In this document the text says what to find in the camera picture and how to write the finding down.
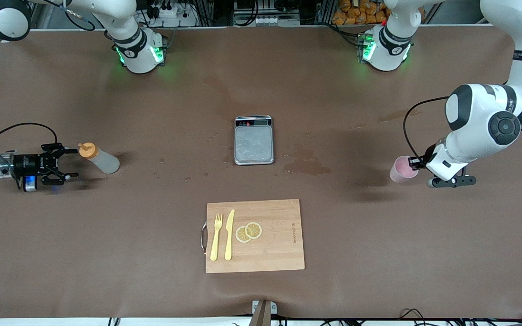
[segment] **knife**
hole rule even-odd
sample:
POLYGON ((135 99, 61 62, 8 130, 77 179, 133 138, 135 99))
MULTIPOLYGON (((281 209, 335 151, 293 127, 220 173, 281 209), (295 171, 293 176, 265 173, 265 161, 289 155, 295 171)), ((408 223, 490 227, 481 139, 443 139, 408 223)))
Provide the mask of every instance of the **knife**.
POLYGON ((231 212, 228 214, 226 229, 228 232, 227 236, 227 245, 225 247, 225 260, 231 260, 232 258, 232 219, 235 216, 235 210, 232 209, 231 212))

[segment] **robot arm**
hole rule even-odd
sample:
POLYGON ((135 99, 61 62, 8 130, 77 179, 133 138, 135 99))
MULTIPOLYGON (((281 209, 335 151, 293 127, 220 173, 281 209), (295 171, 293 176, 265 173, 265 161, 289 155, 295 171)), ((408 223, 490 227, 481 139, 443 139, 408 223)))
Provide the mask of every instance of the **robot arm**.
POLYGON ((141 28, 133 15, 135 0, 31 0, 37 4, 53 2, 69 9, 91 12, 104 25, 116 44, 120 61, 135 74, 150 72, 164 63, 166 40, 148 28, 141 28))
POLYGON ((79 176, 78 173, 63 173, 58 169, 58 158, 64 154, 77 154, 77 149, 68 149, 62 143, 43 144, 41 149, 41 154, 1 153, 0 179, 13 178, 18 188, 34 192, 38 177, 45 186, 61 186, 65 181, 79 176))
POLYGON ((418 8, 443 2, 444 0, 385 0, 384 4, 392 10, 386 25, 378 25, 365 35, 370 35, 364 42, 360 56, 374 68, 389 72, 398 68, 406 59, 410 41, 418 29, 422 16, 418 8))
MULTIPOLYGON (((150 72, 164 63, 166 45, 162 35, 141 28, 133 17, 135 0, 32 0, 37 4, 65 3, 70 9, 92 12, 116 44, 120 60, 137 74, 150 72)), ((19 41, 29 33, 31 12, 23 0, 0 0, 0 39, 19 41)))
POLYGON ((481 10, 513 39, 513 62, 506 85, 465 84, 448 97, 445 113, 452 131, 429 148, 422 164, 445 182, 455 182, 452 178, 468 163, 505 149, 520 135, 522 2, 482 0, 481 10))

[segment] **metal handle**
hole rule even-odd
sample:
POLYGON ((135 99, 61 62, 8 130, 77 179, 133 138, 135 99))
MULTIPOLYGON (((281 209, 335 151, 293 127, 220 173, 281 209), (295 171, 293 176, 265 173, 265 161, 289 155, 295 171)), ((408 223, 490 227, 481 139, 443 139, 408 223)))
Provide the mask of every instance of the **metal handle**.
POLYGON ((207 245, 205 244, 205 230, 207 229, 207 221, 203 224, 203 228, 201 229, 201 248, 203 249, 203 254, 207 254, 207 245))

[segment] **green indicator light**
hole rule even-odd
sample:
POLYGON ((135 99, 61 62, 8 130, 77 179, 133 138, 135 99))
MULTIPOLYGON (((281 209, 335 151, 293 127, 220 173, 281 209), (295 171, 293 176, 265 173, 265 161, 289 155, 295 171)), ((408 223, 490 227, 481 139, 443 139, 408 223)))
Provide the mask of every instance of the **green indicator light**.
POLYGON ((404 56, 402 57, 402 61, 404 61, 404 60, 406 60, 406 58, 408 58, 408 50, 410 50, 410 44, 408 45, 406 50, 404 50, 404 56))
POLYGON ((376 43, 372 42, 368 45, 368 48, 364 50, 364 59, 369 60, 372 58, 373 51, 376 49, 376 43))
POLYGON ((120 50, 118 48, 116 48, 116 52, 118 52, 118 56, 120 56, 120 62, 124 64, 124 57, 122 57, 122 53, 120 53, 120 50))
POLYGON ((152 52, 153 56, 154 56, 154 60, 156 60, 156 62, 162 62, 162 50, 159 49, 159 48, 154 48, 154 47, 150 47, 150 51, 152 52))

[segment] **digital kitchen scale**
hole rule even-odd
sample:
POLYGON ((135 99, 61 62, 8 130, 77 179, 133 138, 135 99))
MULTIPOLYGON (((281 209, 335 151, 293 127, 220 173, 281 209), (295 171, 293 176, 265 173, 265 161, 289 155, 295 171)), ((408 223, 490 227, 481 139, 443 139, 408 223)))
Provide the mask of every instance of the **digital kitchen scale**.
POLYGON ((258 165, 274 160, 273 119, 268 115, 235 118, 235 163, 258 165))

